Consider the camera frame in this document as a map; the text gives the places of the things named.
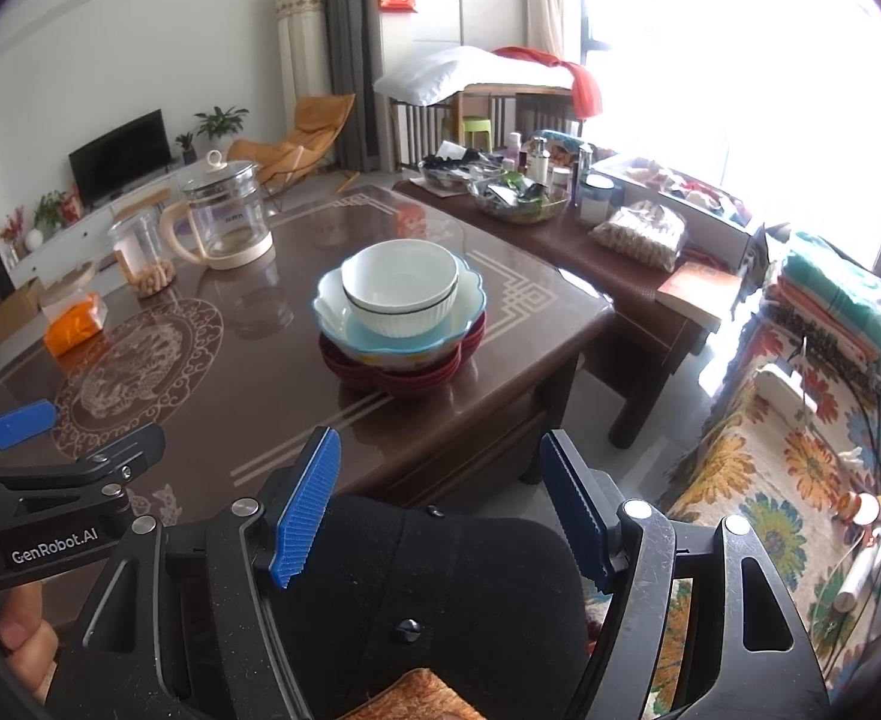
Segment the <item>floral blanket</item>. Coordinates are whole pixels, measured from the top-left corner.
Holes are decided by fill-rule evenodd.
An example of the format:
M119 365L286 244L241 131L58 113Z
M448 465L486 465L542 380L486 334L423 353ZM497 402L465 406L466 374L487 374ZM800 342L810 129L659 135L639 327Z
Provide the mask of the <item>floral blanket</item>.
M860 535L834 519L832 506L848 490L875 490L877 405L824 362L802 362L798 348L798 338L763 317L744 327L704 440L683 461L658 505L671 519L711 527L727 514L744 514L787 584L834 696L864 649L876 589L868 585L850 614L832 610ZM756 394L753 372L777 359L802 373L805 389L818 402L813 431L790 429ZM850 475L837 464L835 452L855 446L862 449L864 472ZM595 595L588 601L592 619L602 619L606 600ZM665 714L672 704L689 611L690 586L677 581L649 716Z

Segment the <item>circular medallion design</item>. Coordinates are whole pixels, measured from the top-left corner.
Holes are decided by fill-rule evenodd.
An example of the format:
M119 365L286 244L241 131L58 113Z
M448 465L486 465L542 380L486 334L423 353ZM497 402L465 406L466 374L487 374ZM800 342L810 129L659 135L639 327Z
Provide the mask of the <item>circular medallion design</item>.
M104 332L56 397L50 436L77 458L149 421L163 422L203 380L223 317L204 300L162 303Z

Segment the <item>white storage box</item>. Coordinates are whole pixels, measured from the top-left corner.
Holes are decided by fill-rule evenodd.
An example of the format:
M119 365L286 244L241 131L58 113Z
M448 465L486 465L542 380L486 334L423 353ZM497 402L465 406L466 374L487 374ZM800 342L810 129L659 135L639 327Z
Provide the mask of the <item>white storage box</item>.
M661 203L681 215L687 223L687 236L690 244L717 257L718 260L727 264L732 271L736 272L744 263L744 257L749 251L751 238L762 227L760 217L754 214L750 223L744 227L728 220L728 218L722 218L719 215L710 213L710 211L688 203L686 200L679 199L679 197L674 197L672 194L664 194L662 191L650 189L650 187L644 184L627 178L624 174L628 167L646 167L649 163L650 160L643 157L616 154L594 163L591 166L591 170L592 172L600 172L602 175L607 175L623 184L624 188L626 188L624 202L627 205L638 200L651 200ZM705 181L700 181L700 179L694 176L686 175L686 173L680 172L680 170L674 170L673 168L670 170L688 180L696 181L704 184L704 186L710 186Z

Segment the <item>cardboard box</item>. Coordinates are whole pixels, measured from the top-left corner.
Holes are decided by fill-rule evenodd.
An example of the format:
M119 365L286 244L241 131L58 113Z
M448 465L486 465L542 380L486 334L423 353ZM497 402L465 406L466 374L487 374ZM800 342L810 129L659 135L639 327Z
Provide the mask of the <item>cardboard box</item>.
M648 160L618 154L608 159L596 162L591 166L593 172L600 172L626 188L626 204L631 205L638 200L651 200L667 206L670 210L681 215L687 223L687 240L700 250L712 254L729 266L731 271L737 272L744 264L744 258L750 250L750 241L755 236L763 235L763 224L760 223L760 215L754 209L753 218L746 227L735 223L729 218L722 218L716 214L688 203L686 200L674 197L672 194L664 194L662 191L651 189L644 184L627 178L624 170L628 167L645 167ZM680 170L674 170L677 175L691 180L699 180Z
M32 279L0 304L0 344L40 313L37 301L43 292L40 279Z

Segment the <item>tv stand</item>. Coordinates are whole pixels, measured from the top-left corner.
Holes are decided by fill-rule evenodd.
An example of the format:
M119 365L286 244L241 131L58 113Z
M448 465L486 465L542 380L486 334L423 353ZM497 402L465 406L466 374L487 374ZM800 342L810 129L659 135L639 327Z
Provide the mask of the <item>tv stand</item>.
M45 285L53 284L56 279L74 269L86 260L98 260L110 253L110 240L107 230L119 218L125 218L130 212L124 213L131 206L143 203L146 199L157 196L164 191L168 199L180 198L178 176L192 167L188 165L168 165L163 169L154 170L129 187L125 187L115 196L105 197L87 209L87 215L76 224L55 233L31 252L16 266L10 269L10 280L14 288L19 288L39 278Z

